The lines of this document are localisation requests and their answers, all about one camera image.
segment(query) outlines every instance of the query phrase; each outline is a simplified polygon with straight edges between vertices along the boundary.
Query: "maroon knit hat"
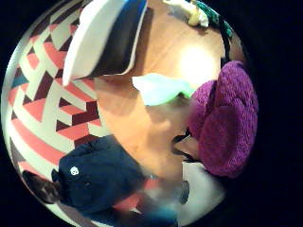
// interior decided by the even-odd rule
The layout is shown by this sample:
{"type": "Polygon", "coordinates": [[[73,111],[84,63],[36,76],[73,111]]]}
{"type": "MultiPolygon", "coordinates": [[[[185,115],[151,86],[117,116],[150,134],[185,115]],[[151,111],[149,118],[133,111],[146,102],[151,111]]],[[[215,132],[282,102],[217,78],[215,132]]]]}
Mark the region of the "maroon knit hat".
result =
{"type": "Polygon", "coordinates": [[[203,84],[192,96],[188,127],[199,141],[199,154],[212,174],[236,178],[254,144],[258,100],[240,61],[231,61],[217,81],[203,84]]]}

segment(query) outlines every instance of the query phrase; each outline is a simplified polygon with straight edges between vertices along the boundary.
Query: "wooden table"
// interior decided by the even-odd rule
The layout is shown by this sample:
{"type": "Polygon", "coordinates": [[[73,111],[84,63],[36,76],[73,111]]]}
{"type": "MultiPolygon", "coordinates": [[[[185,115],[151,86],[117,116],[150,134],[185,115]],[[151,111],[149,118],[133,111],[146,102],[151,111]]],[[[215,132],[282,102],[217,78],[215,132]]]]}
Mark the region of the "wooden table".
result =
{"type": "Polygon", "coordinates": [[[119,143],[154,174],[181,180],[182,160],[171,154],[171,139],[186,128],[187,102],[146,107],[132,76],[158,73],[182,78],[195,88],[220,71],[223,43],[218,31],[187,25],[161,0],[150,0],[136,49],[134,69],[124,76],[95,79],[100,115],[119,143]]]}

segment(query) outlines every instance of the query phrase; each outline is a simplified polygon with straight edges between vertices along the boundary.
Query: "black jacket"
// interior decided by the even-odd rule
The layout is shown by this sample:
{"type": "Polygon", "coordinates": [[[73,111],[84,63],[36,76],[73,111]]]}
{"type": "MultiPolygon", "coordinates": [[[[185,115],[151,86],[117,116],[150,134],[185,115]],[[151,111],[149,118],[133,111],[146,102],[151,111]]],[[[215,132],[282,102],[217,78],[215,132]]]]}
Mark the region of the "black jacket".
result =
{"type": "Polygon", "coordinates": [[[119,212],[112,208],[145,182],[138,163],[113,135],[80,145],[59,162],[52,180],[62,185],[62,203],[85,217],[116,225],[119,212]]]}

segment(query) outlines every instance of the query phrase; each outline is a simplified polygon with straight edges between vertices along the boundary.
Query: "green cloth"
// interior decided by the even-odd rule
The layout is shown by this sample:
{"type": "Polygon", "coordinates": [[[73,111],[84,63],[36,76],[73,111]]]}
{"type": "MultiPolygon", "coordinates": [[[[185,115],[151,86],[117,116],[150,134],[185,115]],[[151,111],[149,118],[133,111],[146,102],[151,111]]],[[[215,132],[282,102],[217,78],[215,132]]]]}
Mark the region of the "green cloth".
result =
{"type": "MultiPolygon", "coordinates": [[[[214,9],[210,8],[207,4],[197,1],[197,7],[205,12],[208,17],[208,20],[212,22],[214,25],[219,26],[219,13],[216,12],[214,9]]],[[[224,22],[226,33],[229,38],[233,36],[233,29],[231,26],[224,22]]]]}
{"type": "Polygon", "coordinates": [[[159,74],[133,77],[133,85],[140,92],[146,106],[167,103],[180,93],[185,98],[190,98],[195,91],[189,83],[182,79],[170,79],[159,74]]]}

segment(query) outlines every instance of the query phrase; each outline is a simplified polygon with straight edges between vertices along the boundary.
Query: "small toy figure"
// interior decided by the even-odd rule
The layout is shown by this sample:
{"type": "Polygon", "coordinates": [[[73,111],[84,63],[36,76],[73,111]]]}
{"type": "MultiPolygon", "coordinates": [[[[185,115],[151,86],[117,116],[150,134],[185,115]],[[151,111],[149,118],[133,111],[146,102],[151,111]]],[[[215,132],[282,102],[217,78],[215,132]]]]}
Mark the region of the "small toy figure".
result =
{"type": "Polygon", "coordinates": [[[185,0],[163,0],[163,3],[172,6],[173,9],[180,9],[188,18],[190,26],[208,27],[207,15],[197,7],[195,1],[187,2],[185,0]]]}

